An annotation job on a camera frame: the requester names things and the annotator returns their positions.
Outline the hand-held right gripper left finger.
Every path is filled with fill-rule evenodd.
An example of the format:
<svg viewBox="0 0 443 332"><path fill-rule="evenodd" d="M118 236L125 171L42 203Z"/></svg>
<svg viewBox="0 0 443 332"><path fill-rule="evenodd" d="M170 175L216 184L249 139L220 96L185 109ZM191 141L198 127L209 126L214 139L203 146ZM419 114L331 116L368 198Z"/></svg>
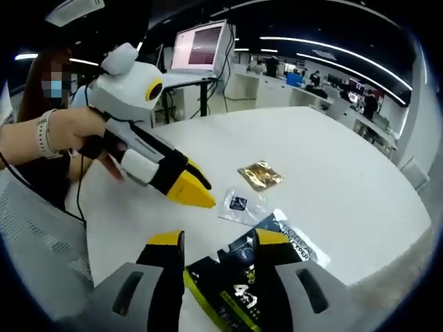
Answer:
<svg viewBox="0 0 443 332"><path fill-rule="evenodd" d="M184 294L184 232L154 235L134 263L98 284L58 331L178 331Z"/></svg>

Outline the person's left hand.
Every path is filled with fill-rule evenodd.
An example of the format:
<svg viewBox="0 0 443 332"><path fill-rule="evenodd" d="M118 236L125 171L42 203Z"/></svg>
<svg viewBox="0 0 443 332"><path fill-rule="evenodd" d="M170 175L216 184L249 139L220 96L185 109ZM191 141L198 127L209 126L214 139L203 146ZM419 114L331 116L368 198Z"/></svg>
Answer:
<svg viewBox="0 0 443 332"><path fill-rule="evenodd" d="M102 137L104 133L105 121L89 107L60 109L49 119L48 141L56 152L73 149L80 153L86 137ZM97 158L84 157L83 161L81 156L72 157L68 179L72 183L80 181L94 160L100 162L117 181L123 181L123 175L105 151Z"/></svg>

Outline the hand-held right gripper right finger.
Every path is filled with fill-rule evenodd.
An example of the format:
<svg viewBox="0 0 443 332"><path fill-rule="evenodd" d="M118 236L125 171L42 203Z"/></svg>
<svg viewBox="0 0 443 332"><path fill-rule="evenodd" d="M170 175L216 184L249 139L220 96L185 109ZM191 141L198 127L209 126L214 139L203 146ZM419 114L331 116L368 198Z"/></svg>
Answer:
<svg viewBox="0 0 443 332"><path fill-rule="evenodd" d="M380 311L312 260L299 260L286 235L256 229L255 280L263 331L376 331Z"/></svg>

